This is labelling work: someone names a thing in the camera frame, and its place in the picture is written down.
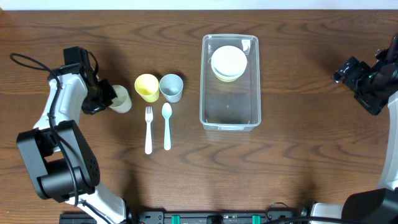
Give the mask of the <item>white plastic cup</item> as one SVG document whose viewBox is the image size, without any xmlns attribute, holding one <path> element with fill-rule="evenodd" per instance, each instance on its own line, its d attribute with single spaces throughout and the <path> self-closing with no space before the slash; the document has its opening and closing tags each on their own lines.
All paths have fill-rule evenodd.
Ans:
<svg viewBox="0 0 398 224">
<path fill-rule="evenodd" d="M 127 113 L 132 108 L 132 101 L 127 89 L 121 85 L 113 85 L 117 97 L 112 100 L 109 106 L 118 113 Z"/>
</svg>

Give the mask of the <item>yellow plastic bowl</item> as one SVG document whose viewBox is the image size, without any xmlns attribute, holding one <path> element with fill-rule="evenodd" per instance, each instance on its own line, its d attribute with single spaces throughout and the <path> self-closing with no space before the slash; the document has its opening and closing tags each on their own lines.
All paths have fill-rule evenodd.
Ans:
<svg viewBox="0 0 398 224">
<path fill-rule="evenodd" d="M 215 76 L 217 79 L 221 80 L 222 82 L 233 82 L 233 81 L 237 80 L 241 76 L 241 74 L 238 74 L 235 76 L 225 76 L 220 73 L 215 73 Z"/>
</svg>

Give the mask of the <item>white plastic bowl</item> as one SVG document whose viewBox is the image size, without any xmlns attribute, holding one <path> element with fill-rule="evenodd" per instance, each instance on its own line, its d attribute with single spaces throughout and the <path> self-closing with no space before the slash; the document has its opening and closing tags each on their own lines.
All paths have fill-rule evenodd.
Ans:
<svg viewBox="0 0 398 224">
<path fill-rule="evenodd" d="M 246 70 L 247 64 L 248 60 L 245 53 L 232 45 L 218 48 L 211 56 L 213 71 L 228 79 L 242 75 Z"/>
</svg>

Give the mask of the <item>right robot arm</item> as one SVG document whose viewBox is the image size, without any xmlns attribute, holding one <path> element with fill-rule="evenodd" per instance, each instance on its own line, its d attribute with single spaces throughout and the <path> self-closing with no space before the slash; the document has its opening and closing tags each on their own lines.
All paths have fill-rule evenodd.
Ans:
<svg viewBox="0 0 398 224">
<path fill-rule="evenodd" d="M 389 110 L 389 137 L 381 177 L 374 190 L 350 195 L 344 203 L 315 202 L 306 212 L 310 223 L 350 221 L 397 223 L 397 57 L 376 55 L 370 67 L 349 58 L 332 76 L 352 92 L 353 98 L 372 116 Z"/>
</svg>

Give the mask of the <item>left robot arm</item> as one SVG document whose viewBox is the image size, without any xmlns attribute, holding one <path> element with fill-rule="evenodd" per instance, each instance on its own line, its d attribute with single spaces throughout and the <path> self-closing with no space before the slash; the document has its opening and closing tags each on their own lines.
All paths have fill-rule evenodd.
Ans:
<svg viewBox="0 0 398 224">
<path fill-rule="evenodd" d="M 17 146 L 37 195 L 82 209 L 97 223 L 128 223 L 124 199 L 100 180 L 98 161 L 78 127 L 89 89 L 100 90 L 94 69 L 80 63 L 50 71 L 50 94 L 33 129 Z"/>
</svg>

